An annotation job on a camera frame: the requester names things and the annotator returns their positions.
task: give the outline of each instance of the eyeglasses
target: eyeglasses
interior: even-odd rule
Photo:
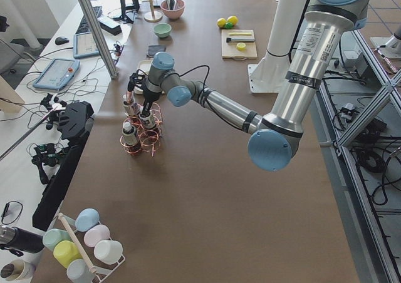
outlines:
[[[1,223],[3,225],[11,225],[16,222],[23,212],[23,204],[16,200],[11,200],[6,203],[1,214]]]

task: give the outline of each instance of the black tumbler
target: black tumbler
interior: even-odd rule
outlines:
[[[17,256],[23,252],[38,253],[43,249],[42,236],[17,227],[2,225],[0,230],[0,249],[9,250]]]

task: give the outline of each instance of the keyboard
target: keyboard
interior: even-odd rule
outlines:
[[[102,7],[101,6],[93,6],[93,11],[95,12],[96,18],[99,18],[102,15]],[[76,30],[76,34],[87,33],[90,31],[90,27],[86,17],[83,16],[78,29]]]

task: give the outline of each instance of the green bowl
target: green bowl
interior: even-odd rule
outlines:
[[[166,38],[170,36],[171,25],[167,23],[159,23],[153,27],[153,31],[159,38]]]

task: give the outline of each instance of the pink bowl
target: pink bowl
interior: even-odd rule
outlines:
[[[176,9],[173,10],[167,9],[167,0],[163,1],[160,4],[160,8],[162,9],[163,14],[165,14],[165,16],[168,17],[169,19],[178,19],[184,12],[185,9],[184,0],[176,0],[176,1],[177,1]]]

